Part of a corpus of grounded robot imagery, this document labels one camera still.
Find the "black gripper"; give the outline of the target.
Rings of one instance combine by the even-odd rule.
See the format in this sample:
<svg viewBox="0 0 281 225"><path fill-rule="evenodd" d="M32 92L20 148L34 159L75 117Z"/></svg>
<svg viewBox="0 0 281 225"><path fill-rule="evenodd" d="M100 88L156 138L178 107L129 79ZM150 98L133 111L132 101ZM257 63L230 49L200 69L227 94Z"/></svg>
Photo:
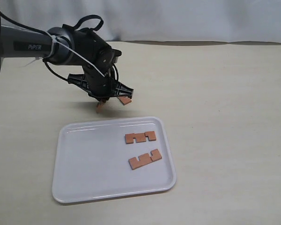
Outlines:
<svg viewBox="0 0 281 225"><path fill-rule="evenodd" d="M118 78L118 69L113 64L101 75L93 66L83 66L83 74L69 74L67 82L73 84L98 101L107 101L110 98L133 96L133 89L121 83Z"/></svg>

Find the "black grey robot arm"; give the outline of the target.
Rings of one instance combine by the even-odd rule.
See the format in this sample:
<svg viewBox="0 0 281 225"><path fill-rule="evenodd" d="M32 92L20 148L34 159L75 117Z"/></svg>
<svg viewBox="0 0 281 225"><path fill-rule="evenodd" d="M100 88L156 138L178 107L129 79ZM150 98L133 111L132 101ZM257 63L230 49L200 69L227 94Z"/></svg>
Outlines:
<svg viewBox="0 0 281 225"><path fill-rule="evenodd" d="M0 25L0 69L4 58L40 57L45 64L81 66L83 74L65 79L98 101L132 98L133 89L118 81L115 66L122 52L113 49L91 29L54 27L41 34Z"/></svg>

